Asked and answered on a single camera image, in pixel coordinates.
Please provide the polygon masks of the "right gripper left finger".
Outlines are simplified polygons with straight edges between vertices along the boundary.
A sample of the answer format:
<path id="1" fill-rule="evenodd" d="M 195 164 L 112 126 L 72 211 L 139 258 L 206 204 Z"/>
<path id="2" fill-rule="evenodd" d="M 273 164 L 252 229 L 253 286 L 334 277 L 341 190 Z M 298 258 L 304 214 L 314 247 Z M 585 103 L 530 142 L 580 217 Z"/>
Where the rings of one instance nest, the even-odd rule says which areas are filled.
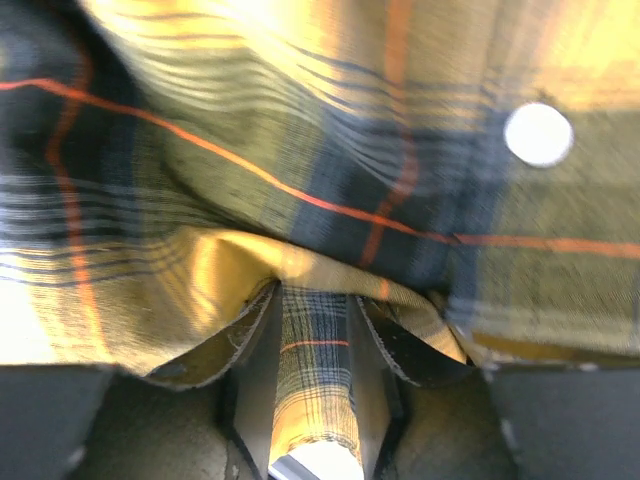
<path id="1" fill-rule="evenodd" d="M 215 424 L 247 465 L 266 479 L 280 358 L 280 284 L 266 286 L 231 324 L 155 368 L 147 380 L 176 391 L 218 382 Z"/>

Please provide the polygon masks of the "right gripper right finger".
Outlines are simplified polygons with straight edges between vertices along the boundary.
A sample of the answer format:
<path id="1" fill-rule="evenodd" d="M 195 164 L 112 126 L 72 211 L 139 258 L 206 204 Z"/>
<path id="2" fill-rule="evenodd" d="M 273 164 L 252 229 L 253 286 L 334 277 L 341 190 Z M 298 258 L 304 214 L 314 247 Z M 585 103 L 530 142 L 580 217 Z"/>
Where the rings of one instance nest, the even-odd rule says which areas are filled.
<path id="1" fill-rule="evenodd" d="M 364 477 L 380 479 L 412 417 L 406 387 L 450 386 L 474 367 L 420 340 L 368 298 L 346 299 L 346 329 Z"/>

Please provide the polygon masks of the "yellow plaid long sleeve shirt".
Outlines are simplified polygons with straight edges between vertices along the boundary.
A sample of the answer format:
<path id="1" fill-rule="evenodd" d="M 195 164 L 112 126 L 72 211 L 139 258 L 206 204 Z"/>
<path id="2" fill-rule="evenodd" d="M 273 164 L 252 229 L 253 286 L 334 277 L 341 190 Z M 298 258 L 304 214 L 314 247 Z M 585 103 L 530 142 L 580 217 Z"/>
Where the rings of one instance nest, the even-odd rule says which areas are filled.
<path id="1" fill-rule="evenodd" d="M 5 1 L 1 361 L 146 377 L 283 286 L 271 453 L 357 451 L 346 299 L 639 353 L 635 1 Z"/>

